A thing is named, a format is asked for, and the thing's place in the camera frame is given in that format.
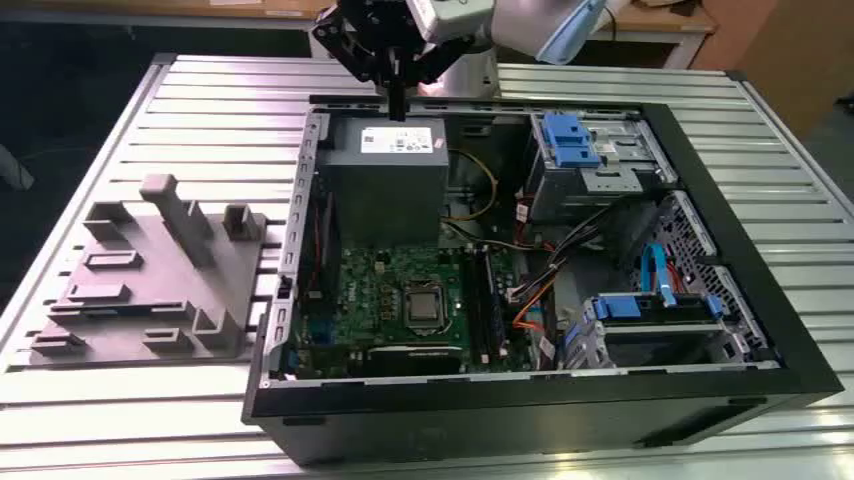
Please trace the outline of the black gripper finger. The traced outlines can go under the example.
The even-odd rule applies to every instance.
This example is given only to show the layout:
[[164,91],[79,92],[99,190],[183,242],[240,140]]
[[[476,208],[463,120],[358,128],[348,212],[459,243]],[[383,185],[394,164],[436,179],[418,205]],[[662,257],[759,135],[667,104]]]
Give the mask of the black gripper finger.
[[388,46],[367,46],[360,34],[366,30],[348,31],[340,12],[324,12],[311,29],[311,37],[360,81],[371,81],[388,104],[388,119],[399,120],[399,77],[395,71],[396,56]]
[[398,121],[406,120],[408,112],[407,91],[419,84],[432,84],[444,71],[468,50],[468,39],[455,38],[428,51],[418,53],[414,48],[402,51],[398,60]]

